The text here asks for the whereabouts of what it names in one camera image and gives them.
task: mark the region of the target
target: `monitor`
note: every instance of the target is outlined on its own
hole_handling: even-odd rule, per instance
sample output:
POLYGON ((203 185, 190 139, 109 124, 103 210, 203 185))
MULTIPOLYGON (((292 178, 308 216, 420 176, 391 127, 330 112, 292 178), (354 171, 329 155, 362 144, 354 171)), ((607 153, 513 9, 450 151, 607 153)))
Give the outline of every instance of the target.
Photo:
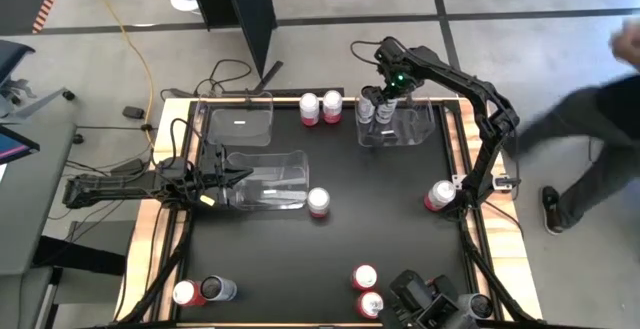
POLYGON ((40 145, 0 125, 0 165, 40 151, 40 145))

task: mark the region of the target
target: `wooden frame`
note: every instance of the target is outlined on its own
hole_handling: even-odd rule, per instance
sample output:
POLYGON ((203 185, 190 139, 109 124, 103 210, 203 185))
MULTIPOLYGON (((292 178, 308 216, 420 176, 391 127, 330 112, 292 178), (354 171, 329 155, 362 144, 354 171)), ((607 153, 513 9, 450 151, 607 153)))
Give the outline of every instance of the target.
MULTIPOLYGON (((298 101, 299 98, 274 98, 274 102, 292 102, 298 101)), ((344 98, 345 102, 354 101, 355 98, 344 98)), ((466 146, 469 150, 469 155, 472 161, 478 155, 480 149, 481 140, 479 138, 478 128, 475 125, 473 117, 473 108, 466 99, 461 98, 430 98, 432 101, 457 101, 460 107, 460 117, 462 118, 462 124, 465 133, 466 146)), ((188 120, 189 108, 193 101, 197 99, 167 99, 165 103, 162 118, 158 128, 158 134, 155 141, 154 158, 156 161, 168 158, 172 153, 171 140, 169 137, 169 126, 174 118, 182 118, 188 120)), ((231 98, 211 98, 207 99, 210 102, 239 102, 244 101, 243 98, 231 99, 231 98)), ((455 116, 452 112, 446 113, 447 127, 449 131, 449 138, 451 141, 451 147, 453 150, 453 157, 455 161, 456 172, 465 173, 463 165, 463 146, 461 138, 458 137, 458 131, 455 126, 455 116)), ((202 125, 200 119, 196 119, 195 126, 199 128, 202 125)), ((176 138, 184 137, 186 132, 186 126, 178 125, 174 129, 176 138)), ((182 142, 177 142, 177 151, 182 151, 182 142)), ((196 149, 198 146, 198 140, 196 136, 193 136, 188 143, 188 157, 190 160, 194 160, 196 149)), ((494 174, 501 174, 505 172, 502 156, 498 156, 494 165, 494 174)), ((511 196, 509 194, 494 193, 489 197, 490 202, 497 207, 510 214, 514 218, 517 218, 515 207, 511 196)), ((531 277, 531 269, 529 267, 529 261, 527 259, 527 253, 524 247, 524 241, 519 232, 517 226, 509 221, 508 218, 502 216, 502 214, 496 212, 488 205, 482 206, 482 213, 484 218, 484 226, 486 235, 488 238, 488 244, 492 255, 492 262, 494 270, 500 280, 503 282, 507 290, 518 301, 520 306, 530 315, 536 318, 541 318, 540 306, 538 303, 538 297, 531 277)), ((168 224, 168 210, 160 209, 160 204, 156 200, 144 200, 140 205, 140 211, 138 212, 138 218, 134 229, 131 248, 128 255, 127 266, 127 287, 121 288, 120 300, 122 300, 122 294, 124 295, 124 303, 122 306, 119 318, 127 315, 142 297, 145 292, 147 283, 151 283, 157 274, 158 265, 160 264, 160 258, 162 256, 162 247, 164 244, 165 233, 167 231, 168 224), (155 238, 152 238, 154 224, 156 216, 158 218, 158 228, 155 238), (153 245, 153 253, 151 258, 149 257, 151 251, 151 243, 153 245)), ((171 249, 177 245, 180 234, 183 229, 184 213, 180 213, 178 220, 174 227, 174 236, 171 249)), ((467 218, 470 229, 476 227, 472 218, 467 218)), ((472 237, 477 243, 477 235, 475 230, 472 231, 472 237)), ((167 280, 162 298, 160 299, 160 308, 158 311, 159 320, 170 319, 171 308, 171 294, 173 286, 176 280, 176 269, 171 273, 167 280)), ((480 292, 488 295, 488 287, 482 273, 476 268, 476 277, 478 279, 478 286, 480 292)), ((224 327, 246 327, 246 326, 263 326, 263 327, 283 327, 283 326, 326 326, 330 324, 311 324, 311 323, 296 323, 296 324, 274 324, 274 323, 202 323, 194 324, 189 323, 190 327, 197 326, 224 326, 224 327)), ((331 324, 334 326, 353 326, 354 324, 331 324)), ((357 324, 357 326, 379 326, 378 324, 363 325, 357 324)))

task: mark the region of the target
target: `transparent container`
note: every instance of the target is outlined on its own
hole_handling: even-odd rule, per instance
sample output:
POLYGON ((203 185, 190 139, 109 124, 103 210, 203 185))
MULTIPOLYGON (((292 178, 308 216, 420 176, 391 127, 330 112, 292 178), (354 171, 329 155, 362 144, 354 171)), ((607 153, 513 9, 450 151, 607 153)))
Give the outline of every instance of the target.
POLYGON ((242 210, 300 209, 309 192, 309 162, 303 151, 288 154, 242 154, 227 157, 253 174, 227 189, 229 204, 242 210))
POLYGON ((224 94, 200 97, 197 112, 209 115, 207 140, 230 146, 267 146, 271 142, 273 96, 224 94))
MULTIPOLYGON (((360 104, 356 98, 356 108, 360 104)), ((375 115, 369 123, 363 123, 356 109, 358 142, 365 147, 419 145, 435 130, 431 101, 426 97, 409 95, 398 99, 391 120, 381 124, 375 115)))

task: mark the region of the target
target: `dark pants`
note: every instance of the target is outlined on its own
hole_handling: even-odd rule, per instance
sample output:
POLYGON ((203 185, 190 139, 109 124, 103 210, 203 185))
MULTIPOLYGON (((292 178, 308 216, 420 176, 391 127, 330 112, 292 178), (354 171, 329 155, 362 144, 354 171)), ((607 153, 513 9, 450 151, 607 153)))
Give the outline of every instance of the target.
POLYGON ((515 157, 511 155, 513 159, 517 159, 552 138, 586 135, 604 142, 602 152, 591 168, 560 196, 558 211, 565 228, 575 225, 587 210, 640 174, 639 142, 630 139, 600 113, 595 100, 598 90, 603 89, 586 88, 569 94, 519 133, 517 153, 513 140, 505 148, 507 153, 515 154, 515 157))

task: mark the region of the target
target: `person's arm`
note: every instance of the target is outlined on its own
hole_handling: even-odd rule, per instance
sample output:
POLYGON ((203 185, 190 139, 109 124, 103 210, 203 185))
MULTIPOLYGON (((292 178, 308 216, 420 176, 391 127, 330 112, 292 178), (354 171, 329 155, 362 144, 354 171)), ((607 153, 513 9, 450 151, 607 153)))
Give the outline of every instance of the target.
POLYGON ((611 38, 613 55, 640 71, 640 22, 626 22, 611 38))

